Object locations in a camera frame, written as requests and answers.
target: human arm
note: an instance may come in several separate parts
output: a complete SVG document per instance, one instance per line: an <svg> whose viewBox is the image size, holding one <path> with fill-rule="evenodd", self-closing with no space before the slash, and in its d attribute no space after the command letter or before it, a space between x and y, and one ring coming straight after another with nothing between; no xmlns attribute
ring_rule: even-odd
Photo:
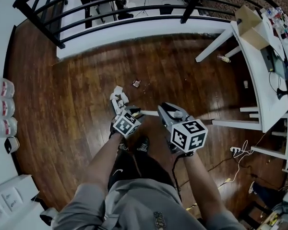
<svg viewBox="0 0 288 230"><path fill-rule="evenodd" d="M54 230L93 230L102 225L108 180L121 138L113 134L92 159L74 198L56 216Z"/></svg>
<svg viewBox="0 0 288 230"><path fill-rule="evenodd" d="M219 190L198 154L195 152L193 156L185 157L184 163L203 220L207 221L212 216L226 211Z"/></svg>

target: cardboard box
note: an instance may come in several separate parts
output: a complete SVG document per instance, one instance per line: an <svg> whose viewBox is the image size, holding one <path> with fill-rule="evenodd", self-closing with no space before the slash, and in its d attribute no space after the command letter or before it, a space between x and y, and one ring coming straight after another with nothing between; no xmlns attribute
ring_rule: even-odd
<svg viewBox="0 0 288 230"><path fill-rule="evenodd" d="M270 45L267 31L262 19L248 7L243 5L235 12L240 37L257 49L263 49Z"/></svg>

